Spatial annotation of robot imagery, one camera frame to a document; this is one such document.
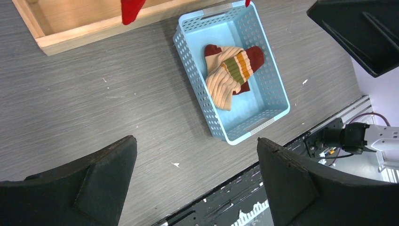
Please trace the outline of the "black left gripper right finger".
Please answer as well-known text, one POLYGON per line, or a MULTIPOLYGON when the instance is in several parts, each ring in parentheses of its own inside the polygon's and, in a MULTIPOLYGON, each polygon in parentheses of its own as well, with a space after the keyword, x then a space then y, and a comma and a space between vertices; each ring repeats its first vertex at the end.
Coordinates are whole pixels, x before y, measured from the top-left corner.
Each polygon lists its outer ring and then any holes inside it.
POLYGON ((274 225, 398 225, 398 184, 335 170, 267 138, 257 153, 274 225))

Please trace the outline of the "red santa sock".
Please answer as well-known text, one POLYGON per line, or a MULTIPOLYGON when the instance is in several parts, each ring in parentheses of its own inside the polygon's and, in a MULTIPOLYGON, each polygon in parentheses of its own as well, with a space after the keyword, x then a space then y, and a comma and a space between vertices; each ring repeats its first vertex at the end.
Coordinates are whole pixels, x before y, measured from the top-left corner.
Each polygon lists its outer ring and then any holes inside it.
POLYGON ((121 18, 124 25, 129 25, 137 18, 146 0, 121 0, 121 18))

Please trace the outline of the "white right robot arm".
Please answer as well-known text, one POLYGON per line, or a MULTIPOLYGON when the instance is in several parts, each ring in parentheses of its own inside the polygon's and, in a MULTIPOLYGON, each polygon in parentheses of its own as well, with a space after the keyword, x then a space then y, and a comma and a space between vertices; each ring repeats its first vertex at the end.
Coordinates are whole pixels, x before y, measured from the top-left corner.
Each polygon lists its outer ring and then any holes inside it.
MULTIPOLYGON (((318 0, 307 15, 326 31, 369 75, 377 78, 399 65, 399 3, 396 0, 318 0)), ((399 129, 360 122, 325 129, 321 141, 344 150, 398 150, 399 129)))

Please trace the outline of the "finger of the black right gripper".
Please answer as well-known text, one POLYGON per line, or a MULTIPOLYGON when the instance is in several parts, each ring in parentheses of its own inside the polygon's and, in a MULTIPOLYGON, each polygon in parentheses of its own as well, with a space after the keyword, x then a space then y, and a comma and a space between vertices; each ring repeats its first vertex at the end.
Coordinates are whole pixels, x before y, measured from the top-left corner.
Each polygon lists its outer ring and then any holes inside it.
POLYGON ((372 77, 399 66, 397 0, 318 0, 307 16, 372 77))

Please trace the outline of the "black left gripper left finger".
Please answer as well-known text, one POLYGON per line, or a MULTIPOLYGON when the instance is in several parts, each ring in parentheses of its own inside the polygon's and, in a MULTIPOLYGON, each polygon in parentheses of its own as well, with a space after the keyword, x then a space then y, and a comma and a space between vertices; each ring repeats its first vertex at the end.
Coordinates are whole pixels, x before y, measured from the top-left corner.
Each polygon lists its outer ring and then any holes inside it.
POLYGON ((3 226, 116 226, 137 158, 126 136, 59 167, 0 184, 3 226))

